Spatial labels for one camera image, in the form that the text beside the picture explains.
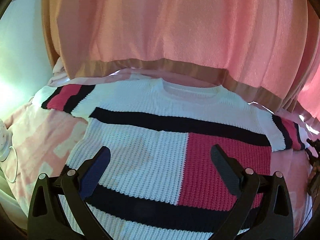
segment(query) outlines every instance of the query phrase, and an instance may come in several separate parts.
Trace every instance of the navy stripe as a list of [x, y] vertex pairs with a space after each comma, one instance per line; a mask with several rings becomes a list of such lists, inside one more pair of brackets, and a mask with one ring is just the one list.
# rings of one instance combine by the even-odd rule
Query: navy stripe
[[299, 142], [299, 144], [301, 145], [300, 150], [304, 150], [306, 146], [305, 146], [304, 143], [301, 141], [300, 133], [299, 133], [299, 125], [298, 125], [297, 123], [294, 123], [294, 127], [295, 127], [295, 129], [297, 130], [298, 142]]
[[95, 85], [82, 85], [79, 89], [79, 92], [76, 95], [71, 96], [66, 104], [63, 107], [63, 111], [66, 113], [71, 114], [73, 109], [76, 108], [76, 106], [86, 98], [87, 95], [89, 95], [92, 90], [95, 88]]
[[52, 98], [54, 98], [56, 95], [60, 94], [62, 88], [63, 88], [63, 86], [62, 86], [62, 87], [57, 87], [57, 89], [52, 93], [52, 95], [49, 96], [49, 97], [47, 98], [47, 100], [42, 103], [41, 108], [43, 108], [43, 109], [48, 109], [48, 108], [47, 108], [47, 107], [48, 107], [48, 103], [50, 102], [50, 100], [51, 100]]
[[[105, 213], [127, 221], [193, 232], [217, 232], [230, 213], [130, 197], [101, 185], [97, 185], [92, 196], [85, 201]], [[242, 229], [252, 226], [258, 211], [259, 208], [254, 208], [249, 212]]]
[[272, 120], [284, 137], [285, 150], [291, 149], [292, 148], [292, 139], [290, 138], [288, 130], [283, 125], [283, 123], [281, 121], [281, 117], [273, 114]]
[[235, 139], [257, 146], [270, 146], [264, 134], [258, 134], [232, 125], [196, 120], [187, 117], [160, 116], [142, 112], [114, 112], [96, 107], [90, 115], [107, 124], [143, 127], [156, 131], [197, 133]]

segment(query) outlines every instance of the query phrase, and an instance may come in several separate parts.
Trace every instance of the white cable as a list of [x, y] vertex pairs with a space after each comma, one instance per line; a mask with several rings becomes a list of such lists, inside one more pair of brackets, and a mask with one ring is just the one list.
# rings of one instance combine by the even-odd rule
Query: white cable
[[9, 178], [7, 177], [7, 175], [6, 175], [5, 173], [3, 173], [3, 174], [4, 174], [5, 178], [7, 179], [7, 181], [9, 181], [10, 183], [13, 184], [13, 183], [15, 183], [16, 180], [17, 180], [17, 174], [18, 174], [18, 155], [17, 155], [16, 149], [15, 149], [13, 146], [10, 146], [9, 148], [10, 148], [10, 149], [13, 149], [13, 151], [14, 151], [14, 153], [15, 153], [15, 155], [16, 155], [16, 174], [15, 174], [13, 180], [9, 180]]

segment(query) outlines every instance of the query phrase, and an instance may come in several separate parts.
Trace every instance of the knit sweater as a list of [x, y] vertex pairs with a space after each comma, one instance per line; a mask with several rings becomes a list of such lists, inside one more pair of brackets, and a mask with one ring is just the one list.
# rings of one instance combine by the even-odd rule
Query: knit sweater
[[[236, 197], [211, 162], [212, 145], [265, 175], [272, 152], [308, 146], [297, 124], [222, 86], [192, 88], [163, 79], [70, 84], [44, 87], [32, 103], [88, 120], [63, 172], [78, 169], [101, 146], [110, 149], [110, 164], [84, 200], [115, 240], [206, 240], [216, 232]], [[253, 223], [261, 197], [243, 230]], [[80, 232], [65, 198], [61, 203]]]

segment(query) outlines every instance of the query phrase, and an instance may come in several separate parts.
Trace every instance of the knit texture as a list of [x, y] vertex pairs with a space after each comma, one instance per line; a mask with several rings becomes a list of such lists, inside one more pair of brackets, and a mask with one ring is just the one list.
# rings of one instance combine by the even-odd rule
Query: knit texture
[[[63, 172], [78, 169], [101, 146], [110, 149], [110, 164], [85, 201], [114, 239], [208, 239], [216, 232], [236, 197], [211, 162], [212, 145], [265, 175], [273, 151], [306, 146], [295, 123], [222, 86], [190, 88], [162, 79], [66, 85], [42, 88], [32, 103], [89, 122]], [[243, 229], [260, 201], [257, 195]]]

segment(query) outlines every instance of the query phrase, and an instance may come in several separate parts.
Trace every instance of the white fabric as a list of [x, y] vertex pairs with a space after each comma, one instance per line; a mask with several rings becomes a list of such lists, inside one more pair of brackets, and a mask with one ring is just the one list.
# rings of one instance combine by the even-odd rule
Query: white fabric
[[299, 134], [300, 134], [301, 141], [304, 143], [306, 148], [310, 147], [310, 144], [307, 143], [307, 139], [309, 138], [308, 133], [301, 126], [299, 126]]
[[68, 78], [67, 73], [64, 71], [61, 57], [58, 58], [55, 66], [53, 67], [52, 73], [54, 76], [48, 81], [48, 86], [52, 86], [52, 84], [54, 84], [54, 87], [59, 87], [70, 81], [70, 78]]
[[[186, 133], [105, 124], [91, 118], [84, 138], [72, 150], [67, 165], [78, 169], [85, 159], [93, 158], [102, 145], [108, 145], [112, 158], [108, 175], [102, 176], [100, 185], [128, 196], [177, 205], [187, 140]], [[80, 151], [85, 154], [73, 158]]]
[[[32, 104], [41, 107], [55, 90], [54, 87], [43, 87], [36, 93]], [[71, 114], [89, 120], [89, 115], [97, 106], [110, 111], [183, 116], [228, 124], [265, 134], [273, 152], [285, 149], [284, 138], [272, 121], [271, 113], [247, 104], [240, 96], [222, 86], [186, 87], [162, 78], [98, 84]], [[303, 129], [300, 132], [303, 135], [301, 141], [306, 144], [306, 132]]]

